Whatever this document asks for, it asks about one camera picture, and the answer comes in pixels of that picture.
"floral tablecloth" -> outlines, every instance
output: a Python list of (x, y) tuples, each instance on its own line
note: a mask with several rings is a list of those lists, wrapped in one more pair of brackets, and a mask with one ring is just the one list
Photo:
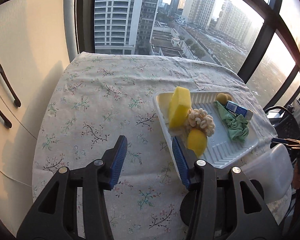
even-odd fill
[[(119, 183), (105, 192), (114, 239), (184, 239), (187, 226), (179, 208), (187, 191), (175, 171), (152, 102), (155, 93), (177, 86), (230, 91), (239, 104), (254, 112), (251, 124), (260, 142), (238, 166), (269, 149), (276, 132), (231, 70), (178, 57), (83, 52), (60, 78), (42, 122), (34, 156), (34, 200), (58, 168), (84, 167), (125, 135), (129, 144)], [(77, 214), (83, 236), (81, 193)], [(290, 199), (291, 189), (268, 205), (278, 223)]]

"white tray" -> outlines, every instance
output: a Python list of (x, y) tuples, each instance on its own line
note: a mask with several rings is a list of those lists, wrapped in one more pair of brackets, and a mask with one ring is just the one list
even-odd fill
[[(195, 91), (190, 92), (192, 108), (203, 108), (213, 117), (214, 123), (216, 124), (215, 134), (208, 137), (207, 148), (201, 159), (206, 160), (211, 165), (217, 168), (225, 168), (230, 166), (232, 163), (246, 155), (259, 143), (259, 138), (253, 126), (249, 123), (249, 135), (245, 139), (244, 143), (233, 142), (228, 135), (227, 126), (221, 120), (216, 106), (213, 104), (217, 94), (224, 93), (229, 94), (226, 91)], [(176, 161), (172, 152), (172, 138), (179, 135), (186, 144), (187, 134), (186, 128), (181, 127), (177, 129), (169, 129), (168, 121), (168, 108), (172, 98), (173, 92), (159, 92), (153, 97), (154, 106), (157, 110), (160, 125), (168, 144), (168, 148), (173, 159), (174, 166), (178, 171)], [(232, 101), (237, 103), (237, 100), (231, 95)]]

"metal screw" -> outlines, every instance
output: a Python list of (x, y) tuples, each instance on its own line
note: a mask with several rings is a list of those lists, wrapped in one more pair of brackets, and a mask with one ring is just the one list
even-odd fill
[(206, 162), (204, 160), (197, 160), (197, 164), (199, 166), (204, 166), (204, 165), (206, 165)]
[(94, 161), (93, 164), (96, 165), (96, 166), (101, 166), (103, 164), (103, 160), (97, 159), (97, 160)]
[(232, 168), (232, 171), (234, 172), (234, 173), (240, 173), (241, 172), (241, 169), (239, 168), (239, 167), (233, 167)]
[(62, 174), (62, 173), (66, 173), (68, 171), (67, 167), (61, 167), (59, 169), (59, 172)]

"rooftop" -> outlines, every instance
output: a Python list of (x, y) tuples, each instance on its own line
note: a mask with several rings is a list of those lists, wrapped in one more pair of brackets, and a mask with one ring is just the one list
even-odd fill
[(171, 44), (172, 35), (168, 32), (162, 32), (158, 30), (153, 30), (151, 45), (154, 53), (159, 53), (160, 48), (162, 48), (162, 53), (164, 56), (168, 57), (182, 57), (183, 51), (174, 47)]

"small ball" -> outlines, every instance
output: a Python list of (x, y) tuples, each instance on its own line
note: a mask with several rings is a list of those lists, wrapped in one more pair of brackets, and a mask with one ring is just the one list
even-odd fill
[(226, 96), (227, 96), (227, 98), (228, 98), (228, 101), (232, 101), (232, 97), (231, 97), (231, 95), (228, 95), (228, 94), (225, 94)]
[(220, 104), (222, 105), (226, 105), (227, 101), (228, 101), (228, 97), (226, 94), (224, 93), (219, 93), (217, 96), (216, 96), (216, 101), (219, 101)]

